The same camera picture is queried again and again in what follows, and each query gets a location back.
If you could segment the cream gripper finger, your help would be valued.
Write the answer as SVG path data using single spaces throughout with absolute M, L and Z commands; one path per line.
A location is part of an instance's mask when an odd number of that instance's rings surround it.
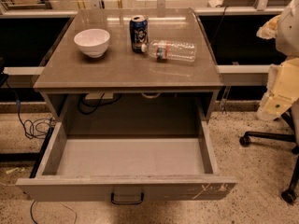
M 271 64 L 266 88 L 257 118 L 270 121 L 280 117 L 299 98 L 299 58 Z
M 280 16 L 276 15 L 267 21 L 262 27 L 259 28 L 256 35 L 262 39 L 272 39 L 277 36 L 278 21 Z

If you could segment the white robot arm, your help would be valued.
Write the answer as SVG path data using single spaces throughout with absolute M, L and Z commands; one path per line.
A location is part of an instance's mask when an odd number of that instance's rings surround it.
M 277 51 L 287 56 L 280 65 L 270 65 L 267 91 L 257 111 L 259 119 L 274 120 L 299 98 L 299 0 L 291 0 L 256 35 L 266 40 L 275 38 Z

